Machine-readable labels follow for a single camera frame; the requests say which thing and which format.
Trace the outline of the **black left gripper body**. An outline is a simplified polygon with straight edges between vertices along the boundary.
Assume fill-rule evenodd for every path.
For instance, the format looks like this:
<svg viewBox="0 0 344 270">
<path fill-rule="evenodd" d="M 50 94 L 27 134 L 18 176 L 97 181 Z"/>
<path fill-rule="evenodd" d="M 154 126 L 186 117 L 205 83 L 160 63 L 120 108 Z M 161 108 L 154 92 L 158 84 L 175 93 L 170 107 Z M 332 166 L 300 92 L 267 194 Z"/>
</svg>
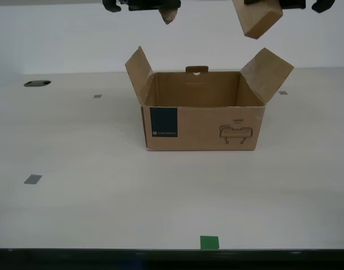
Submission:
<svg viewBox="0 0 344 270">
<path fill-rule="evenodd" d="M 107 11 L 112 13 L 121 11 L 121 7 L 117 5 L 116 0 L 102 0 L 102 5 Z"/>
</svg>

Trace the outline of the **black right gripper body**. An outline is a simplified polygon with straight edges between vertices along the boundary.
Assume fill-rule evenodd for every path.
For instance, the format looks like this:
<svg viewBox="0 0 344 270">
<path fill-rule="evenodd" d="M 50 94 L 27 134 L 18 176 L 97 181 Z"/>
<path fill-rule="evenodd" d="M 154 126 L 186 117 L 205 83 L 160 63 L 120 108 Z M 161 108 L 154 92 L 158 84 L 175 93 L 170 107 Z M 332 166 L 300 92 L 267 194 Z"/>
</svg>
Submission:
<svg viewBox="0 0 344 270">
<path fill-rule="evenodd" d="M 330 9 L 334 5 L 334 3 L 335 0 L 316 0 L 311 8 L 317 13 L 322 13 Z"/>
</svg>

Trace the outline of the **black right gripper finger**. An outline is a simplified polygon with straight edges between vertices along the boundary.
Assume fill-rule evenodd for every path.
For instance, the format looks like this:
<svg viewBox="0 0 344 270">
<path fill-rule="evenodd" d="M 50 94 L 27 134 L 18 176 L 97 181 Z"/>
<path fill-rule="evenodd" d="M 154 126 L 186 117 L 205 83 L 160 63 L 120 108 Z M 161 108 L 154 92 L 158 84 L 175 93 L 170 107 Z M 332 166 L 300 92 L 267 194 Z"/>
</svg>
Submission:
<svg viewBox="0 0 344 270">
<path fill-rule="evenodd" d="M 245 5 L 251 5 L 261 2 L 261 0 L 244 0 Z M 305 0 L 279 0 L 279 5 L 282 9 L 305 9 Z"/>
</svg>

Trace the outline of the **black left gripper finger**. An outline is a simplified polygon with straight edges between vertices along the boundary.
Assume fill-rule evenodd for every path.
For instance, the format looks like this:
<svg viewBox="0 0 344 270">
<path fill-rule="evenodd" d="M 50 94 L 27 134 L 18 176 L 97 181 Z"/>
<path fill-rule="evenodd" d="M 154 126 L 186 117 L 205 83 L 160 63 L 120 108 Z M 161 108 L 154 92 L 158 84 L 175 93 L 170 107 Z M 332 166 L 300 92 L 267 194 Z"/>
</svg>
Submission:
<svg viewBox="0 0 344 270">
<path fill-rule="evenodd" d="M 160 8 L 179 9 L 180 0 L 128 0 L 129 11 L 158 10 Z"/>
</svg>

